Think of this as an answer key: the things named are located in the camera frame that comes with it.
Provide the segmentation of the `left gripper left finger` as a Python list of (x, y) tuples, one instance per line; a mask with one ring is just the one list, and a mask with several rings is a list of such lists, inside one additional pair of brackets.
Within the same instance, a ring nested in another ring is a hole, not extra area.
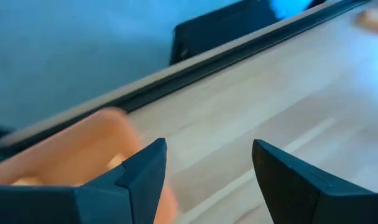
[(0, 185), (0, 224), (153, 224), (166, 160), (158, 138), (81, 187)]

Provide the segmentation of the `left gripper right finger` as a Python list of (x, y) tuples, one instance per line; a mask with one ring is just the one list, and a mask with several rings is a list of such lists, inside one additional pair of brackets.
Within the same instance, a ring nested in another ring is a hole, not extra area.
[(378, 193), (260, 139), (252, 163), (274, 224), (378, 224)]

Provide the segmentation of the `black mounting bar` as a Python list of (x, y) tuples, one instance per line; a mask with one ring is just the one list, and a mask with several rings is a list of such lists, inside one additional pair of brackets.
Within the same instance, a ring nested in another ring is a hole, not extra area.
[(241, 0), (175, 26), (170, 65), (275, 24), (269, 0)]

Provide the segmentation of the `orange plastic bin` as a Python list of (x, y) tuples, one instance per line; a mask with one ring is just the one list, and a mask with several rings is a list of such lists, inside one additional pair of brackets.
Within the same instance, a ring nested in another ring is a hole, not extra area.
[[(122, 110), (103, 109), (11, 157), (0, 151), (0, 185), (81, 187), (111, 171), (107, 164), (115, 155), (128, 160), (145, 147)], [(176, 215), (164, 180), (153, 224), (173, 224)]]

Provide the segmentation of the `black aluminium table frame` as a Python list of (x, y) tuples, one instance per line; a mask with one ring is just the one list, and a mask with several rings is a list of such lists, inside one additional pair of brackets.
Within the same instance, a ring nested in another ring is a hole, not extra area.
[(9, 153), (22, 151), (102, 108), (114, 106), (130, 113), (370, 1), (325, 2), (278, 23), (277, 28), (265, 34), (241, 37), (213, 49), (211, 55), (205, 58), (180, 62), (45, 121), (6, 134), (0, 138), (0, 149)]

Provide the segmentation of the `orange rectangular block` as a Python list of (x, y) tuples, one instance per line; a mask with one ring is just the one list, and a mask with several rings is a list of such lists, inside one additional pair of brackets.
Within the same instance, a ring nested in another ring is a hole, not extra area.
[(107, 164), (107, 167), (109, 170), (119, 166), (121, 163), (123, 163), (126, 160), (126, 157), (121, 154), (115, 155)]
[(363, 29), (378, 33), (378, 7), (360, 12), (355, 19), (355, 24)]

